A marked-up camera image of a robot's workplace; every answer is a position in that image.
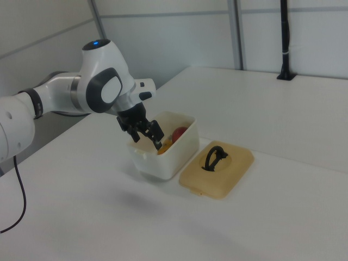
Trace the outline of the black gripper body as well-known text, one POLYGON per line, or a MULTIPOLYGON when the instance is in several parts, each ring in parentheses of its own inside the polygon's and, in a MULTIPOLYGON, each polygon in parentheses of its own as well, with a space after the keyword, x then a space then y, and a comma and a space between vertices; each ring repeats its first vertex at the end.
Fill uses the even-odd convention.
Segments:
POLYGON ((143 103, 138 103, 134 107, 118 111, 117 121, 123 131, 128 131, 130 128, 145 131, 148 120, 146 118, 146 109, 143 103))

